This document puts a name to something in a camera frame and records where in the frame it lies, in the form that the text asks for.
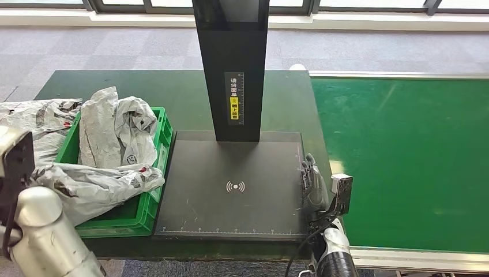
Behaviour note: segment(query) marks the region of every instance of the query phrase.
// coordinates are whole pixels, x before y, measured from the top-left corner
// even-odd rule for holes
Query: scanning platform
[[[178,131],[155,237],[301,241],[302,138],[262,132],[260,142],[217,142]]]

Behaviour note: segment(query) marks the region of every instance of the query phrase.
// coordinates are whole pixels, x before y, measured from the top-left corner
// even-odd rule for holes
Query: package
[[[75,226],[95,218],[142,192],[164,183],[161,170],[147,164],[97,169],[79,164],[53,163],[36,169],[32,185],[54,190],[63,211]]]
[[[114,131],[118,98],[115,87],[105,88],[81,106],[81,164],[100,169],[121,166],[121,146]]]
[[[157,118],[151,107],[134,96],[119,100],[115,112],[115,135],[125,147],[122,165],[153,164],[157,158],[155,137]]]
[[[31,131],[35,165],[53,162],[80,110],[81,99],[0,103],[0,125]]]
[[[157,123],[142,99],[118,100],[115,87],[95,92],[81,107],[80,163],[100,169],[153,164]]]

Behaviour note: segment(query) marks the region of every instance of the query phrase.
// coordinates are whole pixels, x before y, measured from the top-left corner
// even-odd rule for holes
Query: crumpled plastic bag
[[[32,185],[54,190],[72,224],[79,225],[165,182],[163,173],[147,164],[97,169],[78,164],[53,163],[37,169]]]
[[[51,163],[63,146],[82,99],[0,103],[0,125],[32,132],[36,166]]]
[[[81,106],[80,163],[101,169],[153,164],[157,124],[154,112],[142,99],[118,100],[115,87],[95,92]]]
[[[118,98],[115,87],[109,87],[95,92],[81,106],[81,164],[100,169],[121,166],[121,146],[114,131]]]
[[[157,118],[151,107],[134,96],[119,100],[115,112],[115,135],[126,148],[122,165],[153,164],[157,158],[153,142]]]

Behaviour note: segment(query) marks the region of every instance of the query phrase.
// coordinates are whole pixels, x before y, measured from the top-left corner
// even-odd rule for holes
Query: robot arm
[[[63,213],[51,189],[28,188],[32,133],[0,126],[0,214],[3,255],[25,277],[104,277],[106,273]]]
[[[302,166],[304,211],[312,233],[308,239],[313,261],[305,272],[315,272],[318,277],[357,277],[348,238],[337,219],[348,213],[353,178],[332,175],[332,191],[328,191],[311,154],[307,154]]]

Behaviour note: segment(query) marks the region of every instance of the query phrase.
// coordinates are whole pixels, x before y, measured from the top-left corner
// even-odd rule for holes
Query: gray carpet
[[[487,33],[270,30],[267,69],[489,73]],[[55,70],[202,69],[195,29],[0,27],[0,101],[31,100]],[[102,261],[109,276],[283,276],[284,263]],[[290,276],[305,268],[295,263]],[[361,271],[373,276],[373,271]],[[0,277],[20,276],[0,259]]]

